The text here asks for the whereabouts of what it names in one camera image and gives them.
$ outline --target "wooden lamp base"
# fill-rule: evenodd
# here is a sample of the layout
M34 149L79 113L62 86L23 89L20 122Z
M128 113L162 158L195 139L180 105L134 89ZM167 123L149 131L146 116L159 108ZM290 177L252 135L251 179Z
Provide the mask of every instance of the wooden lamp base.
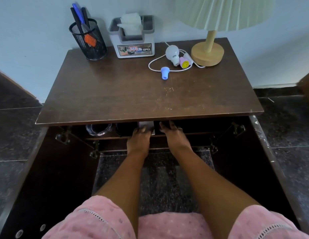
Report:
M191 49L192 59L201 66L213 66L222 60L224 49L214 43L216 31L209 31L206 41L197 43Z

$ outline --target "hand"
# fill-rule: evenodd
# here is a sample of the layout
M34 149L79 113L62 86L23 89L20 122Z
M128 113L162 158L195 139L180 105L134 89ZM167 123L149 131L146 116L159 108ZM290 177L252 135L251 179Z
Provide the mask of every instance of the hand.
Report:
M176 127L173 121L169 121L170 128L167 128L162 122L160 122L161 131L167 136L168 145L173 156L176 157L178 152L182 152L184 149L192 151L191 145L183 133L182 128Z
M149 153L151 131L146 128L135 128L132 137L127 141L127 155L134 155L145 159Z

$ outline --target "light bulb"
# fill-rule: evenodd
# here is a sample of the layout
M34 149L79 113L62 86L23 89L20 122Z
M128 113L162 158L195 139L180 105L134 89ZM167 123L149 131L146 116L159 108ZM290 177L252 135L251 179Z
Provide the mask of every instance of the light bulb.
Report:
M166 49L166 56L168 60L171 60L174 66L178 66L180 64L179 61L179 48L175 45L170 45Z

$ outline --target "lace trim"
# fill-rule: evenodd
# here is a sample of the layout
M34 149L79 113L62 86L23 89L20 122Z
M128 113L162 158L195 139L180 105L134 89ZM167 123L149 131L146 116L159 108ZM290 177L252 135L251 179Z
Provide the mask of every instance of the lace trim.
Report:
M97 217L98 220L100 220L101 222L105 222L110 228L112 228L114 230L114 232L117 234L118 238L122 239L121 236L119 235L119 233L111 225L109 225L109 223L104 218L102 218L100 214L98 214L98 213L96 213L96 212L94 212L90 209L87 209L87 208L83 208L83 209L80 209L78 211L82 211L84 213L90 213L93 216Z
M263 231L261 231L255 239L263 239L265 238L268 234L270 234L273 230L279 229L279 228L285 228L285 229L292 229L289 225L286 224L272 224L268 227L266 227Z

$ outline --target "polka dot fabric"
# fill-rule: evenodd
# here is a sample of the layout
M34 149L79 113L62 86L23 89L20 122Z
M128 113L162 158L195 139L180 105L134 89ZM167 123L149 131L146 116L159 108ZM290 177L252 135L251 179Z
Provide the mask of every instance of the polka dot fabric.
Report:
M277 224L284 227L271 227ZM138 235L139 239L213 239L203 216L197 213L164 212L140 217ZM43 236L49 238L135 239L136 236L128 217L118 206L106 197L93 196ZM309 236L281 214L252 205L242 211L229 234L229 239L248 238L309 239Z

